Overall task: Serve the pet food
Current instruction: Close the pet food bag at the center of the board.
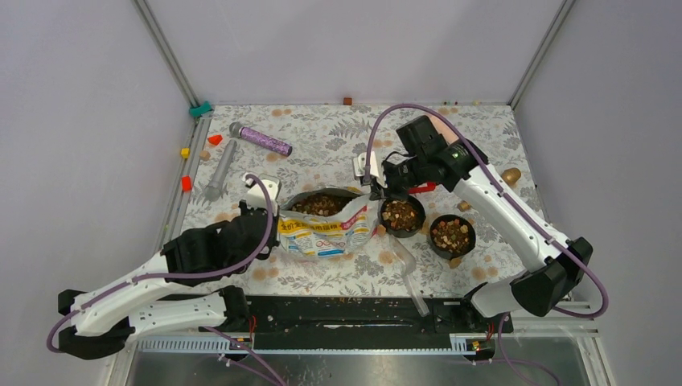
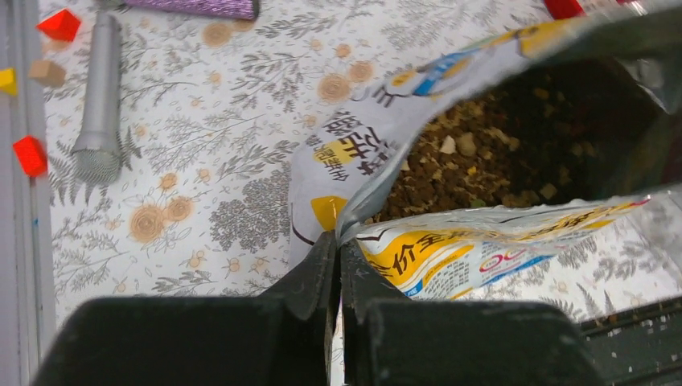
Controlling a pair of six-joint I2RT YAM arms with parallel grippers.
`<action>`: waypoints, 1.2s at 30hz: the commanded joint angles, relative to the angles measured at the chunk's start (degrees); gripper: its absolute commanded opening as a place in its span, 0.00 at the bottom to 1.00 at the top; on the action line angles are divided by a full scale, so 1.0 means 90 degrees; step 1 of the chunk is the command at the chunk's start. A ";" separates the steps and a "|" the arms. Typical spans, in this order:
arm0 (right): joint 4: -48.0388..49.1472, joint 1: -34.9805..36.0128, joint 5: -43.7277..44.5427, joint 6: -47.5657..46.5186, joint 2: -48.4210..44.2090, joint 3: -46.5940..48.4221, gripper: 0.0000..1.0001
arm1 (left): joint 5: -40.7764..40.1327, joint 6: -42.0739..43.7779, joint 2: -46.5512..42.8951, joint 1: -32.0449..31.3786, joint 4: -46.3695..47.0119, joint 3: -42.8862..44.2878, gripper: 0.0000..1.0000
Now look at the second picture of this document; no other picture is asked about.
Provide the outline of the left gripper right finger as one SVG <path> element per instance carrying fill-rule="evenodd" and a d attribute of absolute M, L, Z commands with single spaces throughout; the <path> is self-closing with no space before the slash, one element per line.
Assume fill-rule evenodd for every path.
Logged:
<path fill-rule="evenodd" d="M 602 385 L 578 328 L 542 302 L 415 301 L 339 250 L 350 385 Z"/>

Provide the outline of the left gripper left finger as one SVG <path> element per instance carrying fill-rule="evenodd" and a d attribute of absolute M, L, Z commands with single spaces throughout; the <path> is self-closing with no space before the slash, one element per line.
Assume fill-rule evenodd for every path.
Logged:
<path fill-rule="evenodd" d="M 336 239 L 255 297 L 115 297 L 64 324 L 36 385 L 328 385 L 339 307 Z"/>

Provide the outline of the cat food bag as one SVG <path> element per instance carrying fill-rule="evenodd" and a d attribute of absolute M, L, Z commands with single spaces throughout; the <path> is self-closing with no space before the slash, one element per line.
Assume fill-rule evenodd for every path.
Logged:
<path fill-rule="evenodd" d="M 631 1 L 391 75 L 293 158 L 349 385 L 681 382 L 681 4 Z"/>

